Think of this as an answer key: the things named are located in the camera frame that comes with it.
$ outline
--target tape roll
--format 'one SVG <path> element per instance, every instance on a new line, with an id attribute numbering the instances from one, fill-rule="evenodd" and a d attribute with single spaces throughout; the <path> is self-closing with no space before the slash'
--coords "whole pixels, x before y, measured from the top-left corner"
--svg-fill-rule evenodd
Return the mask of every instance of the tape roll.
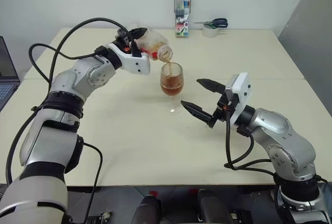
<path id="1" fill-rule="evenodd" d="M 219 29 L 213 25 L 203 24 L 202 35 L 207 38 L 216 37 Z"/>

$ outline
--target white wall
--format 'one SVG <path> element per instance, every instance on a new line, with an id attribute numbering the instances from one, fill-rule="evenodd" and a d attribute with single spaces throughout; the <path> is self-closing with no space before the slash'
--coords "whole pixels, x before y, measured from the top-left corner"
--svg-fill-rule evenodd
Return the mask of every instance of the white wall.
<path id="1" fill-rule="evenodd" d="M 299 0 L 192 0 L 192 21 L 226 17 L 231 29 L 272 29 L 278 36 Z M 173 28 L 173 0 L 0 0 L 0 35 L 20 75 L 32 43 L 49 43 L 59 28 L 91 17 Z"/>

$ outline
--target laptop screen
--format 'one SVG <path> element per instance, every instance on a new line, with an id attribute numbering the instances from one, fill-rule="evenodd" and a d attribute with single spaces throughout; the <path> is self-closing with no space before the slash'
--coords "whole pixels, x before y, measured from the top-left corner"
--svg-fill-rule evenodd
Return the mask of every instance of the laptop screen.
<path id="1" fill-rule="evenodd" d="M 0 80 L 13 80 L 18 76 L 11 61 L 4 38 L 0 36 Z"/>

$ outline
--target gray wall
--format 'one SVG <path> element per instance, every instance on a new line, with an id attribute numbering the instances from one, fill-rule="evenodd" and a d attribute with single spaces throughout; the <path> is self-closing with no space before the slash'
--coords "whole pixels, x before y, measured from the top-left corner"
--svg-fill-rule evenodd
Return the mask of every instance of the gray wall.
<path id="1" fill-rule="evenodd" d="M 279 41 L 332 115 L 332 0 L 300 0 Z"/>
<path id="2" fill-rule="evenodd" d="M 278 36 L 299 1 L 192 0 L 191 20 L 226 17 L 231 29 L 272 29 Z M 173 0 L 0 0 L 0 35 L 5 36 L 22 75 L 31 66 L 27 57 L 31 44 L 49 43 L 60 28 L 91 17 L 172 29 Z M 101 23 L 97 26 L 110 27 Z M 35 57 L 39 54 L 40 50 L 36 50 Z"/>

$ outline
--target scissors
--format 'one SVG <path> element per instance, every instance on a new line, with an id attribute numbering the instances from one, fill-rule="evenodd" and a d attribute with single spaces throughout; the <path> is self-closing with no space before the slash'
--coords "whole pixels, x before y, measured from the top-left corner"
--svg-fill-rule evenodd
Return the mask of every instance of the scissors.
<path id="1" fill-rule="evenodd" d="M 228 26 L 228 21 L 226 18 L 216 18 L 213 19 L 212 21 L 206 21 L 206 22 L 195 22 L 195 23 L 203 23 L 206 25 L 209 25 L 210 27 L 215 28 L 227 28 Z"/>

